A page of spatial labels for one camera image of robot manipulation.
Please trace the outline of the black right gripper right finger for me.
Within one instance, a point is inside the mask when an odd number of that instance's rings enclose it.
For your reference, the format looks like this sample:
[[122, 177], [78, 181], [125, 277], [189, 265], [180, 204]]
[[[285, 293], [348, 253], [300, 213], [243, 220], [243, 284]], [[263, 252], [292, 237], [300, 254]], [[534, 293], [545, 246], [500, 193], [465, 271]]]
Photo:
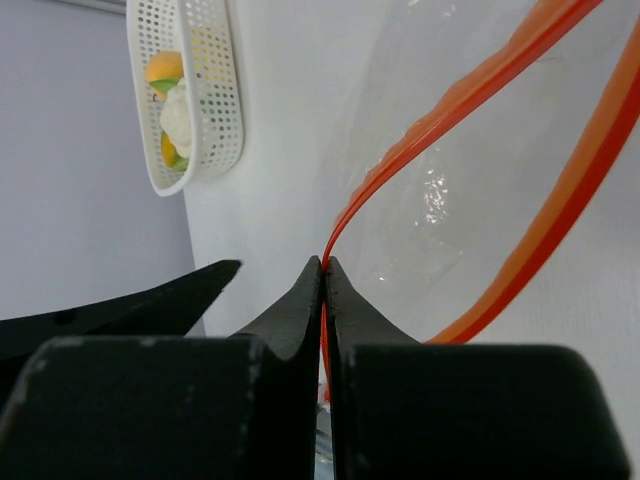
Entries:
[[397, 328], [336, 258], [324, 274], [339, 479], [627, 479], [601, 385], [559, 345], [430, 344]]

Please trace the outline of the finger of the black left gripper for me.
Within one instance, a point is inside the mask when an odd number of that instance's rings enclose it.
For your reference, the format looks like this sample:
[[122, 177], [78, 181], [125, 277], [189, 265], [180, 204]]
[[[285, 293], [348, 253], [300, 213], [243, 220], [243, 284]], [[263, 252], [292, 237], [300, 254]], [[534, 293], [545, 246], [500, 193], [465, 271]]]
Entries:
[[1, 368], [18, 370], [45, 342], [80, 335], [184, 335], [242, 266], [221, 260], [142, 292], [1, 322]]

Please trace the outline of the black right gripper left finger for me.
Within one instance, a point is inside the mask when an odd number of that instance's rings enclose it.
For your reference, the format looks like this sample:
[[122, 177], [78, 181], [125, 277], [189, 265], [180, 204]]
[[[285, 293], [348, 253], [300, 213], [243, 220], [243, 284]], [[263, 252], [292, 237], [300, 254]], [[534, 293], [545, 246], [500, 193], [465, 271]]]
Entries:
[[310, 479], [321, 265], [226, 338], [80, 335], [1, 368], [5, 479]]

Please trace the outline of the clear zip bag orange zipper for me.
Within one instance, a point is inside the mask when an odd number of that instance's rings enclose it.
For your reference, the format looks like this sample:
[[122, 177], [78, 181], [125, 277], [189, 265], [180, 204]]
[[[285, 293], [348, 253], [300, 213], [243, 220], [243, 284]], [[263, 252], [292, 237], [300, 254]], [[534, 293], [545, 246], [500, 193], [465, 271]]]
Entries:
[[[531, 1], [375, 1], [363, 74], [322, 166], [328, 211], [459, 79], [502, 48]], [[334, 247], [356, 288], [426, 342], [498, 277], [546, 202], [639, 20], [605, 1], [421, 152]], [[632, 133], [567, 236], [483, 329], [484, 343], [569, 346], [615, 404], [639, 398], [639, 136]]]

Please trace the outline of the white cauliflower with green leaves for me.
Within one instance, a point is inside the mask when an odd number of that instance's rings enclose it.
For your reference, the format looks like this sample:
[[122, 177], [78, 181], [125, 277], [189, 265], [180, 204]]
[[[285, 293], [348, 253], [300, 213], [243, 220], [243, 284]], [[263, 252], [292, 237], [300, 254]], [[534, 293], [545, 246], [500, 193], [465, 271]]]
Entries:
[[174, 168], [170, 169], [185, 172], [192, 152], [192, 127], [185, 79], [160, 80], [151, 82], [150, 86], [164, 99], [159, 121], [161, 132], [168, 135], [180, 155]]

